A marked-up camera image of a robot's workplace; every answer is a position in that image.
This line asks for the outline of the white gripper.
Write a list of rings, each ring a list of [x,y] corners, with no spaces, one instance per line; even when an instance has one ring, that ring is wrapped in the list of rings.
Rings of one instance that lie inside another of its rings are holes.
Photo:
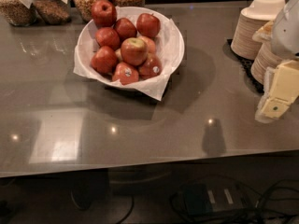
[[[266,68],[255,112],[255,119],[265,124],[281,118],[299,96],[299,0],[289,0],[278,13],[270,44],[274,54],[291,61]]]

